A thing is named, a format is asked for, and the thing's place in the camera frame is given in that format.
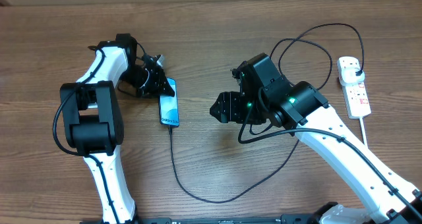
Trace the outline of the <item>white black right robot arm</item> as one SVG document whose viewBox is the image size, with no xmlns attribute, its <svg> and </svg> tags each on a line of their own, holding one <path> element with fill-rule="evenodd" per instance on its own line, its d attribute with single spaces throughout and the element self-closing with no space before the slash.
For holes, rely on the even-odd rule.
<svg viewBox="0 0 422 224">
<path fill-rule="evenodd" d="M 261 53 L 232 70 L 240 90 L 222 92 L 210 108 L 221 123 L 245 126 L 270 121 L 280 134 L 308 145 L 335 170 L 363 204 L 330 202 L 309 223 L 420 223 L 421 191 L 387 167 L 342 122 L 311 84 L 292 86 Z"/>
</svg>

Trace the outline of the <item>black smartphone lit screen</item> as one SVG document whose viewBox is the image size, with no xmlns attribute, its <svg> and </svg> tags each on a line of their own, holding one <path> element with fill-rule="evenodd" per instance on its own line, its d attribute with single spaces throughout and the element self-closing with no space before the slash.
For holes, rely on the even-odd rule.
<svg viewBox="0 0 422 224">
<path fill-rule="evenodd" d="M 172 78 L 167 78 L 169 86 L 174 91 L 174 96 L 162 95 L 160 96 L 160 122 L 162 125 L 171 127 L 179 126 L 179 110 L 177 102 L 177 85 Z"/>
</svg>

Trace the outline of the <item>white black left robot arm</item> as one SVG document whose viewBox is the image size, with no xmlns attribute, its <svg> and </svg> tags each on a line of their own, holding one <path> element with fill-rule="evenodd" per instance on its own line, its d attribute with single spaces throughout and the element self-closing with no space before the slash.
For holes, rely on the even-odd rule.
<svg viewBox="0 0 422 224">
<path fill-rule="evenodd" d="M 126 82 L 136 98 L 176 97 L 176 89 L 165 76 L 161 55 L 137 54 L 141 44 L 130 34 L 117 34 L 113 41 L 90 46 L 95 59 L 76 82 L 60 88 L 61 104 L 52 133 L 58 141 L 57 122 L 63 118 L 69 149 L 87 164 L 102 204 L 101 223 L 140 223 L 121 162 L 124 124 L 116 88 Z"/>
</svg>

